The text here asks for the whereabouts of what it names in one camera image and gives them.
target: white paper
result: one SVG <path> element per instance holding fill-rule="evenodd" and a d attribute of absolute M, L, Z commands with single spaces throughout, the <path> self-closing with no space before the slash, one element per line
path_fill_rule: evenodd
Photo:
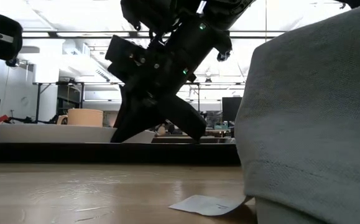
<path fill-rule="evenodd" d="M 195 212 L 206 216 L 224 215 L 246 202 L 246 197 L 237 201 L 225 200 L 202 195 L 194 195 L 182 202 L 171 205 L 169 208 L 185 212 Z"/>

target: table surface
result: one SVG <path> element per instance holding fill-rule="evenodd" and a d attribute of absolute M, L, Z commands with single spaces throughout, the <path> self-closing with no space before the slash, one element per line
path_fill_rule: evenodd
<path fill-rule="evenodd" d="M 0 223 L 255 223 L 253 203 L 222 217 L 168 208 L 242 188 L 240 167 L 0 164 Z"/>

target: cable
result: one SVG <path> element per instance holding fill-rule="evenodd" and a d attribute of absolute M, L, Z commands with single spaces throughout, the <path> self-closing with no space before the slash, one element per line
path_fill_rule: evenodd
<path fill-rule="evenodd" d="M 3 101 L 1 103 L 1 105 L 3 106 L 5 101 L 6 101 L 6 93 L 7 93 L 7 84 L 8 84 L 8 77 L 10 75 L 10 67 L 7 67 L 7 78 L 6 78 L 6 86 L 4 87 L 4 96 L 3 96 Z"/>

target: white tray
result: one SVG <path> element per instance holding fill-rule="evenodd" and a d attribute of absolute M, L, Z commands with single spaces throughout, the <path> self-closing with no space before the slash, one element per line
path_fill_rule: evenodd
<path fill-rule="evenodd" d="M 0 124 L 0 142 L 107 143 L 116 128 L 54 124 Z M 125 143 L 151 143 L 155 133 L 143 131 Z"/>

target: desk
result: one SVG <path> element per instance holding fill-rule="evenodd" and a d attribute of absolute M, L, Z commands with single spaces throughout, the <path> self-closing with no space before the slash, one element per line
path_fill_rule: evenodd
<path fill-rule="evenodd" d="M 206 133 L 212 134 L 215 137 L 224 137 L 226 133 L 230 133 L 230 129 L 207 129 Z"/>
<path fill-rule="evenodd" d="M 242 196 L 240 167 L 0 164 L 0 223 L 254 223 L 167 208 L 192 195 Z"/>
<path fill-rule="evenodd" d="M 240 166 L 235 144 L 0 143 L 0 163 Z"/>
<path fill-rule="evenodd" d="M 156 136 L 152 143 L 171 143 L 171 144 L 230 144 L 233 140 L 230 138 L 214 138 L 203 136 L 199 142 L 189 136 Z"/>

